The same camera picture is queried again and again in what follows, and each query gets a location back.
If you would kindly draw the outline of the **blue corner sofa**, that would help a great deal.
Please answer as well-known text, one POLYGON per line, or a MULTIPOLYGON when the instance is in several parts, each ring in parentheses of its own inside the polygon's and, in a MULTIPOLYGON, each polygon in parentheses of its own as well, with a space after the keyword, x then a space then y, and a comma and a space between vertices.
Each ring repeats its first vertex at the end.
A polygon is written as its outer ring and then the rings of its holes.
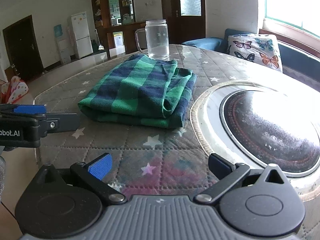
POLYGON ((201 38, 183 44, 257 63, 319 90, 319 59, 281 42, 274 34, 252 34, 226 29, 224 38, 201 38))

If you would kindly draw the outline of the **dark wooden shelf cabinet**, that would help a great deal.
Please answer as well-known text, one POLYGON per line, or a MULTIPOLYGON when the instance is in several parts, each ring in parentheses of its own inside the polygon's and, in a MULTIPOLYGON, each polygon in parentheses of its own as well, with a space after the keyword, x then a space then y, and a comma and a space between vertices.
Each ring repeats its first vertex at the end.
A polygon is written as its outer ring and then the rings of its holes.
POLYGON ((136 52, 136 30, 145 22, 136 21, 134 0, 91 0, 95 32, 107 58, 136 52))

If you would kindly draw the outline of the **white refrigerator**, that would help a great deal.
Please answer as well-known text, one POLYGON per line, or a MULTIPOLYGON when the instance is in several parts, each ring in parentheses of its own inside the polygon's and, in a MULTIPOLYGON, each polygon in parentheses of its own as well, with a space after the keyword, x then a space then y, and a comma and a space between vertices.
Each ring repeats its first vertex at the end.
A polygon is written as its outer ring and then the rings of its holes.
POLYGON ((70 17, 71 33, 75 55, 78 59, 91 55, 93 48, 89 33, 87 14, 80 12, 70 17))

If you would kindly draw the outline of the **clear glass mug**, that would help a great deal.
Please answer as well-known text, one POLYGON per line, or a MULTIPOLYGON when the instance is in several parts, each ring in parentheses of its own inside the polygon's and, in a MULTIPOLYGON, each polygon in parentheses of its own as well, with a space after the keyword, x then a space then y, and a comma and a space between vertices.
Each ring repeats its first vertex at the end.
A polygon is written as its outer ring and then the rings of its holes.
POLYGON ((165 19, 146 21, 145 28, 135 31, 135 41, 140 53, 148 55, 149 58, 154 60, 169 60, 169 33, 165 19), (146 35, 146 53, 143 52, 139 43, 138 34, 141 32, 146 35))

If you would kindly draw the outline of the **grey quilted star table cover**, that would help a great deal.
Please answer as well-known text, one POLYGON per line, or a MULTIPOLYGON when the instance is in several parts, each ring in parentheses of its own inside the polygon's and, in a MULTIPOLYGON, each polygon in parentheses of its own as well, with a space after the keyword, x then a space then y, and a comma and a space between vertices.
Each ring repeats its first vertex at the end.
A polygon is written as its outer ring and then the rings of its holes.
MULTIPOLYGON (((319 111, 319 92, 261 65, 183 45, 170 46, 170 55, 180 68, 191 69, 197 76, 191 101, 208 89, 229 91, 231 85, 248 80, 291 92, 301 104, 313 96, 315 100, 307 109, 319 111)), ((207 166, 209 152, 201 147, 188 114, 177 129, 96 122, 80 115, 78 131, 47 135, 35 155, 39 166, 67 168, 78 161, 88 163, 103 153, 111 154, 113 160, 104 182, 126 196, 192 195, 217 182, 207 166)))

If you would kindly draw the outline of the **window with green frame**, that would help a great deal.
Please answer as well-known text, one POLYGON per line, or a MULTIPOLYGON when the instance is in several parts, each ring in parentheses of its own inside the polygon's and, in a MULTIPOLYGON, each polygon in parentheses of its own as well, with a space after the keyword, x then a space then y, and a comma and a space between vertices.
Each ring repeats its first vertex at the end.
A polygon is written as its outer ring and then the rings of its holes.
POLYGON ((261 27, 319 50, 319 0, 261 0, 261 27))

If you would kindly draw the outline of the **dark wooden door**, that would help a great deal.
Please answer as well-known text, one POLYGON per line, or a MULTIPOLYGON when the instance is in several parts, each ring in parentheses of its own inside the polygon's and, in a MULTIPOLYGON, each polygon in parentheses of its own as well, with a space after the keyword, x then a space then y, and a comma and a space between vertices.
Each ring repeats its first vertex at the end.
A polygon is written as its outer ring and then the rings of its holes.
POLYGON ((170 44, 182 44, 206 36, 205 0, 162 0, 170 44))

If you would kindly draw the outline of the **butterfly print pillow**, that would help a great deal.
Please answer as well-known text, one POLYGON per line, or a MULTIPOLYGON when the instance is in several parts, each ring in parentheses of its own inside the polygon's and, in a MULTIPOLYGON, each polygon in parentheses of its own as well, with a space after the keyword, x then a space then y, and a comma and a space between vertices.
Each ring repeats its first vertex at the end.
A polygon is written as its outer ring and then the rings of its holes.
POLYGON ((228 53, 239 59, 283 72, 280 49, 275 35, 231 35, 228 37, 228 53))

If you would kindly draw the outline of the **water dispenser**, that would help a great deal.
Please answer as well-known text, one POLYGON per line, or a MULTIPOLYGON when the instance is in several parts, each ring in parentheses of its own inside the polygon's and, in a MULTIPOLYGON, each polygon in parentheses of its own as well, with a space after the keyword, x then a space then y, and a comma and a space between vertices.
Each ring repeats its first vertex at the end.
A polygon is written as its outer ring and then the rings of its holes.
POLYGON ((54 36, 59 50, 60 61, 62 65, 71 63, 71 55, 69 51, 69 42, 63 33, 62 25, 58 24, 54 27, 54 36))

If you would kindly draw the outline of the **green plaid flannel garment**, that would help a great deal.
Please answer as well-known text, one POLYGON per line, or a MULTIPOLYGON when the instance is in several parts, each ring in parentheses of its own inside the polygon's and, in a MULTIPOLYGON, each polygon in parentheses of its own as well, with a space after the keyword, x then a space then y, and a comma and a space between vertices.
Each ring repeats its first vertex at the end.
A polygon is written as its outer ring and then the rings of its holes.
POLYGON ((180 128, 196 79, 176 60, 135 54, 106 73, 78 107, 98 122, 180 128))

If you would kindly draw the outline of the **dark entrance door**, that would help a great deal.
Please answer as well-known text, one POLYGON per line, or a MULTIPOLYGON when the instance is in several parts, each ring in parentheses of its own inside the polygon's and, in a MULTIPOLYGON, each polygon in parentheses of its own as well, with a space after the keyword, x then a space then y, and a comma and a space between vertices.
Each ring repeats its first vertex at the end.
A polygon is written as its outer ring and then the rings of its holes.
POLYGON ((24 81, 39 77, 44 70, 31 15, 3 29, 9 62, 24 81))

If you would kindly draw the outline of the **polka dot bag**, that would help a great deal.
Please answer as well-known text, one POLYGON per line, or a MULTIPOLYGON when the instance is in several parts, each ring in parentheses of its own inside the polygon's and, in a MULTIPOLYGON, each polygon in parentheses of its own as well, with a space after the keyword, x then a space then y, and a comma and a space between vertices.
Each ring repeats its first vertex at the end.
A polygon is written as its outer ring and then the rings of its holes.
POLYGON ((9 82, 1 80, 1 103, 15 103, 29 92, 28 85, 18 76, 9 82))

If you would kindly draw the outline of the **round built-in induction cooker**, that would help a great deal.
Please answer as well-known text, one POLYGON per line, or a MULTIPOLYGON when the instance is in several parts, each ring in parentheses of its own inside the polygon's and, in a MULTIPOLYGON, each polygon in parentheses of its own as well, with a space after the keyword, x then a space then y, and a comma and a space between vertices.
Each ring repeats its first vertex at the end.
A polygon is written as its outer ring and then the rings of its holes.
POLYGON ((319 196, 319 122, 292 96, 240 80, 205 90, 190 110, 207 154, 251 168, 277 164, 300 198, 319 196))

